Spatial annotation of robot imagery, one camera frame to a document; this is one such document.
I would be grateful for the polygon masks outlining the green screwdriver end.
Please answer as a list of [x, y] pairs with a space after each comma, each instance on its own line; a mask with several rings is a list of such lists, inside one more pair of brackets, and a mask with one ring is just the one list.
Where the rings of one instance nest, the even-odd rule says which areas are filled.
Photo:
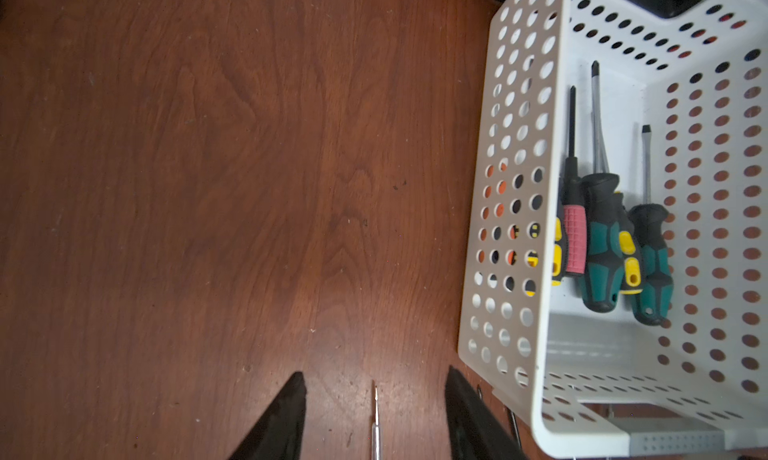
[[660, 326], [667, 319], [674, 282], [669, 267], [667, 243], [662, 234], [662, 223], [668, 218], [669, 212], [664, 205], [653, 202], [651, 198], [651, 140], [651, 126], [643, 124], [643, 202], [629, 212], [641, 254], [643, 288], [635, 296], [632, 306], [634, 317], [640, 323]]
[[600, 64], [591, 64], [591, 99], [593, 119], [593, 172], [584, 176], [587, 220], [587, 255], [585, 272], [579, 281], [584, 305], [597, 313], [616, 308], [624, 275], [619, 246], [619, 220], [614, 193], [619, 176], [610, 172], [604, 146], [600, 106]]

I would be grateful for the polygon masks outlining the pink handled screwdriver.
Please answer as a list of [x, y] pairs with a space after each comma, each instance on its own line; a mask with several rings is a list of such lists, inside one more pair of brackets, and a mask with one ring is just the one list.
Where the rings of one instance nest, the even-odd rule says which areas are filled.
[[567, 156], [564, 163], [562, 203], [568, 236], [566, 274], [580, 277], [585, 272], [587, 256], [587, 220], [585, 200], [576, 156], [576, 86], [569, 90]]

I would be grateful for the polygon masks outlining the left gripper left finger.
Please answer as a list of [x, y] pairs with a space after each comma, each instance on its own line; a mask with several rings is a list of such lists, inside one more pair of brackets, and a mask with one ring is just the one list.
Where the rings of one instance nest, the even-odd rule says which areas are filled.
[[294, 372], [230, 459], [296, 460], [301, 456], [307, 388], [301, 371]]

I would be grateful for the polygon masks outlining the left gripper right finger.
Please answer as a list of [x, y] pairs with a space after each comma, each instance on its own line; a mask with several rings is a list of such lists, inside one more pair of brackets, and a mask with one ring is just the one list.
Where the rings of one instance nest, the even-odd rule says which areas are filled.
[[450, 366], [444, 388], [452, 459], [526, 459], [464, 375]]

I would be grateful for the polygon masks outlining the black yellow small screwdriver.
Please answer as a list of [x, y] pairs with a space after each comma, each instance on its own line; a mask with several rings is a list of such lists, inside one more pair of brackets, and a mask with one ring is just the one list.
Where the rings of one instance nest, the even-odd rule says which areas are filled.
[[564, 208], [561, 199], [557, 202], [555, 240], [553, 252], [552, 285], [560, 285], [565, 273], [568, 256], [568, 240], [564, 226]]

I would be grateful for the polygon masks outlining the clear thin tester screwdriver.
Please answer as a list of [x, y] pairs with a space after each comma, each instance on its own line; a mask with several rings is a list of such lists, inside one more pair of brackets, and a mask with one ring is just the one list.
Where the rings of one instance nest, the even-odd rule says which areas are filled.
[[381, 428], [379, 414], [378, 385], [372, 382], [372, 422], [371, 422], [371, 459], [381, 460]]

